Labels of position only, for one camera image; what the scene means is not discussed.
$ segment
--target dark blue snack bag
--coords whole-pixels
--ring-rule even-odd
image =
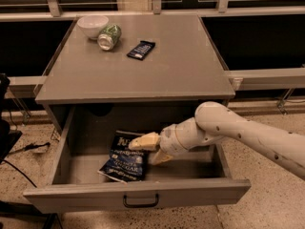
[[[147,54],[154,48],[154,42],[140,41],[140,43],[127,53],[128,57],[143,60]]]
[[[110,159],[98,170],[98,173],[116,181],[143,180],[148,152],[128,148],[129,143],[141,135],[143,134],[116,131],[110,150]]]

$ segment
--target drawer front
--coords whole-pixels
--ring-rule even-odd
[[[214,178],[106,185],[56,185],[24,196],[42,213],[233,204],[250,188],[248,180]]]

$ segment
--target floor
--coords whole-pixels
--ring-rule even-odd
[[[230,103],[229,107],[248,119],[305,135],[305,103],[287,103],[289,114],[283,115],[274,102]],[[38,186],[44,186],[58,140],[44,112],[33,113],[27,125],[22,116],[12,119],[23,135],[13,148],[18,150],[32,142],[50,142],[39,148],[10,155],[7,160],[27,174]],[[235,205],[135,209],[130,211],[97,211],[59,215],[65,229],[116,228],[305,228],[305,182],[276,166],[245,145],[225,139],[222,142],[233,178],[247,178],[252,187]],[[0,199],[25,202],[23,191],[32,185],[9,165],[0,165]],[[33,217],[0,214],[3,228],[43,228],[44,220]]]

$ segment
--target black cable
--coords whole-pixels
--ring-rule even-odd
[[[8,111],[9,111],[9,114],[10,114],[10,121],[11,121],[11,123],[15,126],[15,131],[17,131],[17,130],[18,130],[18,126],[17,126],[17,124],[12,120],[11,110],[8,110]]]
[[[17,172],[19,172],[23,177],[25,177],[35,188],[37,188],[35,183],[32,182],[32,180],[26,174],[24,174],[22,171],[20,171],[16,166],[14,166],[12,163],[8,162],[7,160],[5,160],[3,158],[0,158],[0,160],[9,164],[12,168],[14,168]]]
[[[26,175],[24,174],[22,171],[20,171],[16,166],[14,166],[12,163],[8,162],[7,160],[3,159],[3,158],[0,158],[1,161],[9,164],[12,168],[14,168],[17,172],[19,172],[23,177],[25,177],[35,188],[37,188],[37,186],[35,185],[35,183]],[[63,229],[63,225],[61,224],[61,221],[60,221],[60,218],[58,217],[58,214],[55,214],[56,215],[56,218],[58,220],[58,223],[59,223],[59,227],[61,229]]]
[[[50,143],[49,142],[46,142],[44,144],[29,144],[27,145],[26,147],[22,148],[21,150],[24,150],[24,151],[27,151],[27,150],[30,150],[30,149],[37,149],[37,148],[40,148],[40,147],[44,147],[44,146],[48,146],[50,147]]]

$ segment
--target drawer handle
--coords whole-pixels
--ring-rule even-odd
[[[123,204],[126,208],[152,208],[154,206],[156,206],[159,203],[159,195],[156,194],[155,195],[155,201],[153,203],[146,203],[146,204],[129,204],[127,202],[127,196],[124,195],[123,197]]]

